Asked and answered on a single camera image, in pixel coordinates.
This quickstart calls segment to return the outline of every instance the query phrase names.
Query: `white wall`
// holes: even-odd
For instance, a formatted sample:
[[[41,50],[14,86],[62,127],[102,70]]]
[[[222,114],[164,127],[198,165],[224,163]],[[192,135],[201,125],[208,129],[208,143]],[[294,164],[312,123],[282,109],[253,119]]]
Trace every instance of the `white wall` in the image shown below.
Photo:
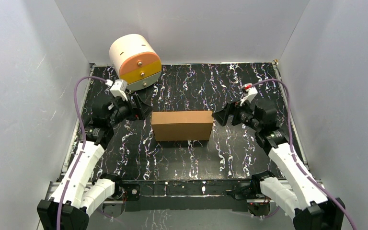
[[[88,70],[54,0],[0,1],[0,229],[37,227],[75,126],[72,90]]]
[[[279,68],[313,174],[368,229],[368,1],[311,0]]]
[[[309,0],[56,0],[90,63],[111,64],[121,36],[143,35],[163,63],[280,58]]]

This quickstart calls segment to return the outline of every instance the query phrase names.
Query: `cylindrical object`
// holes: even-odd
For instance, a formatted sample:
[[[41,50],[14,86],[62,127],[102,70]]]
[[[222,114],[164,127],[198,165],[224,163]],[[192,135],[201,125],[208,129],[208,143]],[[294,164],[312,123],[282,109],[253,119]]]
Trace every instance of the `cylindrical object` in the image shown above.
[[[127,89],[141,90],[157,82],[161,60],[146,39],[138,34],[125,35],[111,45],[109,57]]]

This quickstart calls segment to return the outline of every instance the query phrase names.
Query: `metal frame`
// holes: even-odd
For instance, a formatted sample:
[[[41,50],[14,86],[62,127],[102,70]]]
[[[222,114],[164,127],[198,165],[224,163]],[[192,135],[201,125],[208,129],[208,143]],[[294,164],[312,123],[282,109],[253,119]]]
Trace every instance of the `metal frame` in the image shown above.
[[[91,66],[91,69],[90,69],[90,74],[89,76],[91,77],[92,74],[94,72],[94,65]],[[90,88],[90,84],[88,82],[86,88],[85,88],[85,92],[84,92],[84,100],[83,102],[85,103],[85,101],[87,100],[87,95],[88,95],[88,90]],[[80,113],[82,113],[82,110],[84,109],[84,106],[80,106]],[[75,138],[77,138],[77,133],[78,133],[78,129],[80,128],[80,122],[79,120],[77,119],[75,121],[75,126],[74,126],[74,131],[72,133],[72,138],[71,138],[71,141],[70,141],[70,145],[69,145],[69,148],[68,148],[68,152],[67,152],[67,155],[66,155],[66,158],[64,159],[64,163],[63,163],[63,168],[61,170],[61,175],[65,175],[65,173],[67,172],[67,169],[69,168],[69,164],[70,164],[70,158],[71,158],[71,153],[73,152],[74,150],[74,142],[75,142]]]
[[[278,60],[277,60],[277,59],[273,60],[273,61],[272,61],[272,65],[273,65],[273,68],[274,68],[274,72],[275,72],[275,74],[276,74],[276,78],[277,78],[278,80],[282,80],[282,79],[281,79],[281,75],[280,75],[280,70],[279,70],[279,68],[278,68]],[[283,98],[285,98],[285,99],[286,99],[286,98],[287,98],[287,97],[286,97],[286,92],[284,91],[283,85],[279,84],[279,87],[280,87],[280,90],[281,90],[281,95],[283,96]],[[284,105],[286,106],[286,109],[288,109],[288,102],[287,102],[287,100],[284,100]],[[293,116],[292,116],[292,115],[290,115],[290,114],[288,114],[288,116],[290,116],[290,118],[291,118],[291,124],[292,124],[292,126],[293,126],[294,134],[295,134],[295,136],[296,136],[297,143],[298,143],[298,145],[299,145],[299,150],[301,151],[302,162],[303,162],[305,165],[307,165],[307,164],[308,164],[308,163],[307,163],[307,158],[305,157],[304,149],[303,149],[303,147],[302,147],[302,145],[301,145],[301,141],[300,141],[300,139],[299,139],[299,135],[298,135],[298,133],[297,133],[297,129],[296,129],[296,126],[295,126],[295,123],[294,123]]]
[[[233,62],[222,62],[220,64],[230,64],[230,63],[233,63]],[[280,72],[279,72],[279,69],[278,69],[278,61],[277,60],[273,60],[272,61],[272,65],[273,65],[273,68],[274,68],[274,71],[275,71],[275,74],[276,74],[276,78],[281,80],[281,75],[280,75]],[[103,67],[103,66],[109,66],[109,65],[95,65],[95,64],[92,64],[91,66],[91,69],[90,69],[90,74],[89,76],[92,76],[93,74],[93,70],[95,67]],[[84,93],[84,98],[83,98],[83,101],[86,100],[86,97],[87,97],[87,94],[88,94],[88,89],[89,89],[89,86],[90,84],[88,83],[87,86],[86,86],[86,89],[85,89],[85,93]],[[284,91],[284,88],[282,85],[279,85],[280,87],[280,90],[281,90],[281,94],[283,96],[283,98],[286,98],[286,94],[285,94],[285,91]],[[288,104],[287,104],[287,101],[285,100],[285,106],[286,108],[288,109]],[[83,106],[80,107],[80,113],[82,112],[83,110]],[[293,117],[291,116],[291,123],[293,125],[293,127],[295,127],[295,123],[294,123],[294,119]],[[68,149],[68,152],[67,152],[67,155],[66,155],[66,158],[65,158],[65,161],[64,161],[64,164],[63,164],[63,168],[62,168],[62,173],[61,175],[64,175],[65,172],[67,171],[68,169],[68,166],[70,164],[69,160],[70,160],[70,157],[71,157],[71,154],[74,150],[74,141],[77,137],[77,131],[78,131],[78,128],[79,128],[79,121],[77,120],[76,121],[76,124],[75,124],[75,127],[74,127],[74,132],[73,132],[73,136],[72,136],[72,139],[71,139],[71,142],[70,142],[70,145],[69,145],[69,149]],[[296,130],[294,130],[294,133],[295,133],[295,136],[296,136],[296,139],[297,139],[297,142],[299,144],[299,147],[300,147],[300,151],[301,151],[301,156],[302,156],[302,161],[304,164],[307,164],[307,160],[306,160],[306,157],[305,157],[305,154],[304,154],[304,151],[303,151],[303,148],[302,148],[302,145],[301,145],[301,142],[300,142],[300,139],[299,139],[299,136],[298,136],[298,133]],[[288,183],[287,180],[285,179],[279,179],[279,182],[284,186],[286,187],[287,189],[291,190],[291,186],[290,184]],[[219,198],[219,197],[226,197],[226,198],[230,198],[230,199],[233,199],[233,200],[236,200],[235,198],[232,198],[230,197],[230,195],[227,195],[225,194],[225,191],[228,191],[228,190],[231,190],[233,188],[236,188],[236,187],[240,187],[240,186],[244,186],[245,184],[250,184],[250,179],[229,179],[229,180],[191,180],[191,181],[159,181],[159,180],[147,180],[147,181],[123,181],[124,184],[133,184],[133,185],[136,185],[136,188],[137,188],[137,184],[140,185],[140,188],[142,188],[142,191],[140,191],[139,193],[139,196],[142,197],[142,200],[146,200],[146,201],[149,201],[149,199],[154,199],[154,200],[160,200],[160,199],[163,199],[165,197],[169,197],[171,198],[172,201],[174,201],[175,198],[177,199],[183,199],[183,198],[192,198],[192,199],[197,199],[197,198],[201,198],[201,199],[205,199],[205,198]],[[198,186],[200,188],[199,191],[210,191],[211,189],[209,189],[210,185],[211,184],[217,184],[219,183],[221,188],[224,187],[224,186],[227,186],[226,189],[224,190],[220,190],[220,192],[216,191],[217,194],[213,194],[213,195],[208,195],[208,192],[207,192],[207,195],[203,195],[203,194],[197,194],[199,193],[199,191],[197,191],[196,193],[194,194],[184,194],[184,195],[180,195],[180,191],[179,189],[182,188],[183,191],[185,191],[187,188],[187,185],[182,185],[182,184],[196,184],[195,186]],[[47,193],[46,193],[46,199],[48,199],[52,193],[57,189],[58,185],[60,183],[59,182],[51,182],[49,187],[48,187],[48,190],[47,190]],[[176,192],[178,192],[178,194],[175,194],[175,195],[172,195],[172,194],[166,194],[166,187],[167,186],[170,186],[172,185],[174,188],[177,188],[178,190]],[[85,192],[88,191],[88,189],[90,189],[92,187],[92,183],[91,182],[88,182],[87,183],[87,188],[85,189]],[[161,188],[160,191],[164,191],[164,194],[158,194],[158,193],[154,193],[153,194],[149,194],[149,190],[146,191],[146,188],[150,188],[151,191],[155,191],[155,186],[158,187],[158,189]],[[264,198],[259,198],[257,195],[255,197],[252,197],[252,198],[244,198],[244,199],[240,199],[238,200],[239,202],[242,202],[243,204],[245,203],[263,203],[265,202],[265,199]],[[103,203],[104,205],[123,205],[123,201],[122,200],[112,200],[112,199],[107,199],[104,201]],[[41,226],[40,224],[40,221],[39,221],[39,224],[37,226],[37,230],[43,230],[43,227]]]

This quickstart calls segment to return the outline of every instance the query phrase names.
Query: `cable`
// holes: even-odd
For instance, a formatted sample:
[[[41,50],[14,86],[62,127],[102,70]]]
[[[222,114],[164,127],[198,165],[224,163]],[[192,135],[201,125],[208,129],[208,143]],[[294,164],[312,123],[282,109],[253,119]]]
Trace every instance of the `cable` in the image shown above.
[[[357,230],[357,226],[353,222],[352,216],[347,212],[347,210],[336,200],[336,198],[334,196],[332,196],[327,190],[325,190],[324,188],[322,188],[322,186],[320,184],[318,184],[313,178],[311,178],[310,176],[308,176],[307,173],[303,170],[302,166],[297,162],[297,156],[296,156],[296,154],[294,152],[294,148],[293,148],[293,133],[291,131],[291,110],[290,110],[291,106],[290,106],[290,97],[289,97],[289,94],[288,94],[288,88],[287,88],[287,86],[282,81],[280,81],[278,79],[266,79],[266,80],[260,81],[260,82],[258,82],[256,84],[253,84],[251,88],[256,87],[256,86],[258,86],[260,84],[263,84],[265,82],[269,82],[269,81],[280,83],[284,87],[284,90],[286,91],[286,97],[287,97],[287,103],[288,103],[288,108],[287,108],[287,114],[288,114],[287,123],[288,123],[288,135],[290,137],[290,151],[292,153],[292,157],[293,157],[294,162],[296,163],[296,166],[302,172],[302,174],[304,174],[307,177],[307,179],[311,183],[313,183],[319,190],[321,190],[323,193],[325,193],[332,200],[332,202],[336,206],[338,206],[338,208],[345,214],[345,216],[348,219],[350,225],[352,226],[352,229],[353,230]]]
[[[63,190],[63,193],[61,194],[61,198],[60,198],[60,201],[58,203],[57,220],[56,220],[56,229],[57,230],[61,230],[61,210],[63,209],[63,201],[64,201],[64,197],[65,197],[66,192],[67,192],[67,188],[69,186],[69,180],[71,179],[72,174],[74,173],[78,162],[80,162],[81,155],[82,155],[82,153],[84,151],[84,148],[85,148],[85,142],[87,141],[87,138],[85,136],[84,122],[82,121],[82,117],[81,117],[81,114],[80,114],[80,109],[78,108],[78,103],[77,103],[77,89],[78,89],[78,85],[81,83],[81,81],[83,81],[85,79],[88,79],[88,78],[100,80],[100,81],[103,81],[103,82],[106,83],[106,80],[103,79],[103,78],[90,76],[90,77],[83,77],[83,78],[79,79],[77,81],[77,83],[75,84],[75,87],[74,87],[74,105],[75,105],[75,111],[77,112],[78,120],[80,122],[80,129],[81,129],[81,134],[80,135],[82,136],[82,148],[81,148],[80,153],[78,154],[78,157],[75,161],[75,164],[71,168],[71,171],[69,173],[69,179],[66,181],[66,184],[64,185],[64,190]]]
[[[263,216],[263,218],[264,218],[264,219],[270,218],[270,217],[274,216],[274,214],[276,214],[279,210],[280,210],[280,206],[278,206],[278,207],[274,210],[274,212],[270,213],[269,215],[267,215],[267,216]]]

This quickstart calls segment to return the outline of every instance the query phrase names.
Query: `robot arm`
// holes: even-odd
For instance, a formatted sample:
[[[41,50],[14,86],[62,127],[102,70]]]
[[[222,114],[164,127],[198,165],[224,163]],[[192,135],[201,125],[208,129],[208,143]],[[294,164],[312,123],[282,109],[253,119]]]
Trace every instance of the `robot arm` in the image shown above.
[[[86,229],[89,216],[108,197],[121,197],[122,178],[118,175],[101,175],[95,185],[84,193],[91,173],[105,152],[114,135],[113,127],[123,120],[145,120],[151,113],[151,107],[133,95],[134,103],[125,94],[126,81],[116,80],[110,92],[114,96],[108,103],[92,108],[92,117],[84,124],[86,143],[78,144],[76,156],[67,170],[60,185],[48,200],[41,200],[37,212],[45,230],[56,229],[57,209],[64,195],[61,212],[61,225],[64,229]],[[76,165],[72,177],[70,173]]]
[[[308,180],[312,175],[301,160],[294,159],[288,136],[276,124],[274,104],[261,99],[252,101],[257,90],[251,84],[243,85],[242,91],[241,100],[227,103],[212,116],[224,126],[229,115],[233,115],[232,125],[243,123],[254,129],[258,145],[276,163],[293,191],[286,189],[269,171],[252,176],[252,190],[274,200],[291,217],[297,230],[340,230],[343,212]]]

